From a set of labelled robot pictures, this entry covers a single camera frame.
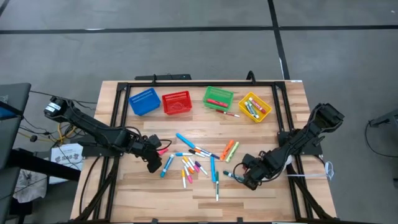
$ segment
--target green basket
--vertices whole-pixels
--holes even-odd
[[[209,108],[213,108],[216,110],[228,111],[231,107],[232,100],[234,98],[234,93],[228,90],[222,90],[220,88],[214,88],[212,86],[208,86],[206,89],[205,97],[203,97],[203,103],[205,106]],[[214,105],[212,103],[207,103],[207,99],[213,99],[219,102],[227,103],[228,107],[222,107],[218,105]]]

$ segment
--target blue basket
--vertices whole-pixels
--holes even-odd
[[[136,115],[142,116],[160,106],[160,99],[155,90],[150,88],[129,98],[129,103]]]

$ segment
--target yellow basket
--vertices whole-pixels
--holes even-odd
[[[246,102],[247,100],[249,100],[249,98],[253,98],[262,108],[265,109],[266,113],[262,113],[259,109],[256,108],[256,106],[253,105],[253,108],[256,110],[257,114],[259,115],[259,118],[255,118],[254,116],[252,116],[250,114],[250,112],[248,111],[248,109],[246,108],[246,105],[244,104],[244,102]],[[261,122],[268,114],[269,112],[271,112],[272,108],[264,101],[262,101],[258,96],[256,96],[254,93],[250,92],[248,93],[240,102],[239,102],[239,109],[241,109],[241,111],[246,114],[246,116],[248,116],[250,119],[252,119],[254,122],[258,123]]]

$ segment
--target concrete floor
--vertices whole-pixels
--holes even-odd
[[[280,26],[398,24],[398,2],[278,0]],[[267,1],[250,0],[11,0],[4,29],[86,29],[271,25]],[[367,120],[398,108],[398,30],[281,32],[291,79],[303,80],[311,107],[329,102],[345,116],[322,146],[336,174],[330,183],[343,220],[396,223],[397,159],[372,153],[364,142]],[[151,34],[0,35],[1,83],[30,82],[32,89],[96,101],[103,80],[190,73],[194,79],[282,79],[273,31]],[[48,97],[30,95],[25,115],[49,130],[42,111]],[[398,154],[388,126],[369,130],[373,148]],[[15,147],[46,151],[46,143],[17,138]],[[49,189],[30,220],[69,219],[76,183]]]

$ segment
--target blue object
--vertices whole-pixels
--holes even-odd
[[[142,116],[160,106],[160,99],[153,88],[129,98],[132,110],[138,116]]]
[[[166,166],[164,166],[163,171],[162,171],[162,173],[160,174],[160,177],[161,177],[161,178],[163,178],[164,175],[166,174],[167,170],[169,169],[170,164],[171,164],[172,161],[173,161],[173,158],[174,158],[174,155],[171,154],[170,157],[169,157],[169,159],[168,159],[167,162],[166,162]]]
[[[214,157],[210,157],[211,162],[211,181],[216,182],[216,167],[214,164]]]
[[[177,138],[181,139],[181,141],[183,141],[185,144],[187,144],[191,149],[195,148],[195,145],[192,144],[192,142],[188,141],[186,138],[182,137],[181,134],[177,133],[175,135],[177,136]]]

